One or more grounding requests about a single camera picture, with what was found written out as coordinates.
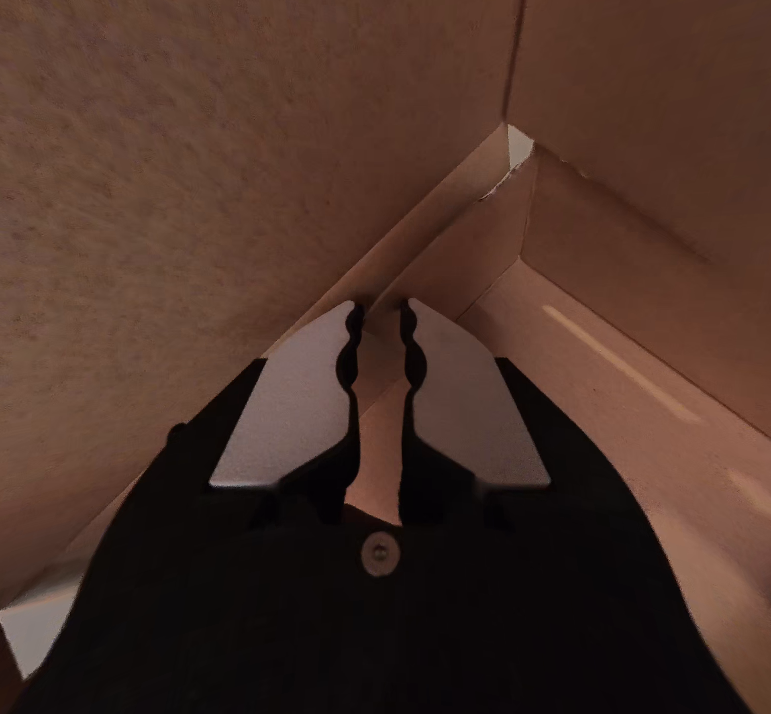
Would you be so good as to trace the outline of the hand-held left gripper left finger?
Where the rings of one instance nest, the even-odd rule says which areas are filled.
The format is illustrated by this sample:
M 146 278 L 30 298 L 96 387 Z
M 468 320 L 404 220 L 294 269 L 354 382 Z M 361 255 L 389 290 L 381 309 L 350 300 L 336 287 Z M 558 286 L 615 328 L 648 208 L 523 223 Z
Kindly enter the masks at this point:
M 213 490 L 261 490 L 342 520 L 361 464 L 353 385 L 365 310 L 345 301 L 306 324 L 265 360 L 209 478 Z

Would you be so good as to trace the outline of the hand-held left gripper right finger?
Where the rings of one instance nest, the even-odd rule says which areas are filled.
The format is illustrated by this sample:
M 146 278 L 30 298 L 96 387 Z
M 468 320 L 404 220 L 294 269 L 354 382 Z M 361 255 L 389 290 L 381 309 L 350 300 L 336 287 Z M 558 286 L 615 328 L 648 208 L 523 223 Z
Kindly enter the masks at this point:
M 409 382 L 402 420 L 404 526 L 450 522 L 551 476 L 499 363 L 472 334 L 416 298 L 400 306 Z

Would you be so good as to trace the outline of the brown cardboard box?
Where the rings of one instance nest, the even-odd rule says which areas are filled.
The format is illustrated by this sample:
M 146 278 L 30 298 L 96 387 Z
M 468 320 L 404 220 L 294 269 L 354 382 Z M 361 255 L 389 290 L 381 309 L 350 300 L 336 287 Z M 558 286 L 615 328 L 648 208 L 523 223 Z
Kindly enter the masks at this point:
M 400 306 L 549 475 L 399 515 Z M 342 520 L 213 490 L 365 310 Z M 11 712 L 769 712 L 769 0 L 2 0 Z

